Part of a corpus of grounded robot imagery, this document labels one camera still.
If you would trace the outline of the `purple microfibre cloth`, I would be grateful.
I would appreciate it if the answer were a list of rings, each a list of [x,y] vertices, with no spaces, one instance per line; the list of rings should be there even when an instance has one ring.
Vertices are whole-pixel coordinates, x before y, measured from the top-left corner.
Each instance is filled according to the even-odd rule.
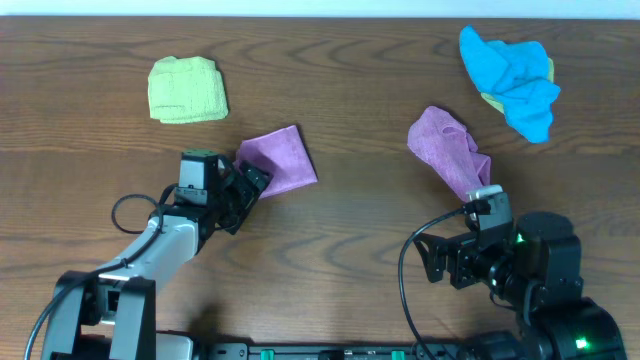
[[[272,176],[261,198],[279,195],[318,182],[296,125],[244,140],[236,152],[237,169],[246,161]]]

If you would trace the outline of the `yellow-green cloth under blue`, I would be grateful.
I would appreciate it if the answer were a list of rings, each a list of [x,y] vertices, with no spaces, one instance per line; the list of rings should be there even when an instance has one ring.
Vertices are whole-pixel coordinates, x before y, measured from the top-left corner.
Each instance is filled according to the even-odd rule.
[[[555,77],[555,65],[551,58],[548,59],[548,65],[549,65],[549,71],[547,74],[547,80],[553,83],[554,77]],[[501,102],[499,102],[497,99],[495,99],[492,95],[488,93],[481,93],[481,98],[485,102],[487,102],[490,106],[492,106],[494,109],[496,109],[498,112],[504,113],[504,105]]]

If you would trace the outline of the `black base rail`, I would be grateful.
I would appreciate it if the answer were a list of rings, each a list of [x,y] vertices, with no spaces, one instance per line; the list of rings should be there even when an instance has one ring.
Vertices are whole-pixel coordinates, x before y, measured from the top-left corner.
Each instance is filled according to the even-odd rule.
[[[454,360],[460,346],[430,343],[428,352],[419,345],[404,344],[247,344],[218,343],[204,346],[199,360]]]

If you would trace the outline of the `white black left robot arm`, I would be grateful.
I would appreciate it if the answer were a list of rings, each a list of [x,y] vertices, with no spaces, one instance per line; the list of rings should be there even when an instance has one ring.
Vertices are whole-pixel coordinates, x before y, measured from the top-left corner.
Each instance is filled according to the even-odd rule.
[[[209,345],[156,327],[156,297],[218,231],[235,234],[271,181],[243,161],[234,165],[209,150],[188,149],[179,180],[168,185],[145,229],[113,260],[91,272],[68,271],[29,336],[39,331],[44,359],[206,359]]]

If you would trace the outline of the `folded green cloth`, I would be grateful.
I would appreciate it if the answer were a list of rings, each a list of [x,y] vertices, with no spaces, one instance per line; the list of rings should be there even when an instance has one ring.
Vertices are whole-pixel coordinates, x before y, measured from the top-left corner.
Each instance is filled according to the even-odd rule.
[[[228,113],[222,74],[213,60],[168,56],[148,76],[150,117],[164,124],[224,119]]]

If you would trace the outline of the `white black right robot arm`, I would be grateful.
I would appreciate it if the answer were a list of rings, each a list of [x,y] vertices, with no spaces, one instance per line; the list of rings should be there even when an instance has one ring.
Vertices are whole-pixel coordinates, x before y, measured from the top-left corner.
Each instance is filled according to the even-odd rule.
[[[455,359],[624,359],[614,318],[583,296],[581,242],[568,218],[533,212],[467,215],[452,238],[420,229],[409,242],[429,282],[483,283],[494,305],[514,312],[518,334],[490,332],[456,346]]]

